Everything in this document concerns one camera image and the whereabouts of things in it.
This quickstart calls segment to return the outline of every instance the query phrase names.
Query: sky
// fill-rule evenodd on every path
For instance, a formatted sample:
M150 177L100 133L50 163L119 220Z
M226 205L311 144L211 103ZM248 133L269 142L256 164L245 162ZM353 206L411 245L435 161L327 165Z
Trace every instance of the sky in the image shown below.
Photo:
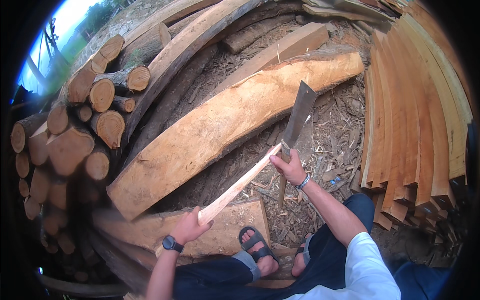
M57 45L59 50L67 43L72 36L77 25L83 21L88 8L102 0L66 0L54 13L55 34L59 36ZM42 35L40 34L33 42L30 56L40 72L45 76L48 72L48 53L45 43L41 43ZM38 65L38 56L40 53L40 64ZM42 86L38 84L37 79L32 71L25 63L22 72L18 78L18 84L22 84L27 90L42 93Z

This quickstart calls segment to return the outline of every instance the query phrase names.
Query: hand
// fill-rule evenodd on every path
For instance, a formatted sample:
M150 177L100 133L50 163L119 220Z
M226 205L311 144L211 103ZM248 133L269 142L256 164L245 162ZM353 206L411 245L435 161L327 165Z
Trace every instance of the hand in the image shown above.
M198 225L199 211L200 207L197 206L192 212L183 214L180 221L177 222L175 228L170 233L180 245L185 246L189 241L196 240L212 227L213 220L203 226Z
M275 166L276 170L287 178L287 180L293 185L300 185L307 177L307 173L301 166L299 153L296 149L290 150L290 163L286 163L281 158L281 154L276 156L271 155L270 161Z

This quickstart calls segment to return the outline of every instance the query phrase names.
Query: sandal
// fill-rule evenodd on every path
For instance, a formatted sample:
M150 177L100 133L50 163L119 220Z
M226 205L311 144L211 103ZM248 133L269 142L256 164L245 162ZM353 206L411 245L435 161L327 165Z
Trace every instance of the sandal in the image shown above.
M301 239L300 245L302 245L302 244L304 244L304 243L307 242L307 234L309 234L309 233L311 233L311 232L305 233L305 236L303 237L303 239ZM303 250L304 250L304 249L305 249L305 247L298 247L297 252L295 252L295 256L294 256L294 257L297 257L297 254L298 254L298 253L303 253Z
M245 234L247 232L247 230L253 230L255 232L254 235L252 235L250 237L250 239L244 243L241 242L241 237L243 236L243 234ZM239 242L240 242L240 246L242 248L242 250L244 251L247 251L248 249L250 249L251 247L253 247L256 243L258 242L262 242L264 244L264 246L262 248L260 248L258 251L255 251L253 252L252 254L250 254L253 258L253 260L255 260L255 262L258 262L258 260L262 257L265 257L265 256L268 256L268 255L271 255L273 257L273 259L276 260L277 263L280 263L278 261L278 258L275 256L275 254L272 252L272 250L268 247L268 244L265 242L265 239L264 237L262 236L262 234L253 226L245 226L244 228L242 228L240 230L240 233L239 233Z

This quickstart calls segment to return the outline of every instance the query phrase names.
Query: saw blade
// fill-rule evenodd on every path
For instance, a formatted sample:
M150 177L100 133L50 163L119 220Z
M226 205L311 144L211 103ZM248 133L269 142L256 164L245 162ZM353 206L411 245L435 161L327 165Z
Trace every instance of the saw blade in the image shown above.
M283 140L290 148L295 146L300 131L308 120L310 111L313 108L316 99L316 93L303 80L301 80L287 128L283 133Z

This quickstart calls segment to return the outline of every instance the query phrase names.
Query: dark pants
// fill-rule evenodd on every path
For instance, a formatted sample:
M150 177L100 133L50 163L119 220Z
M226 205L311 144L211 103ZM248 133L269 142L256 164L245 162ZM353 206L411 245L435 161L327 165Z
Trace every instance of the dark pants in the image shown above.
M368 233L373 225L373 202L364 194L345 200L348 207L365 225ZM181 299L285 299L306 293L317 285L331 289L345 287L347 249L323 225L314 234L308 247L310 262L298 279L286 288L250 287L252 272L241 261L228 257L177 267L173 297Z

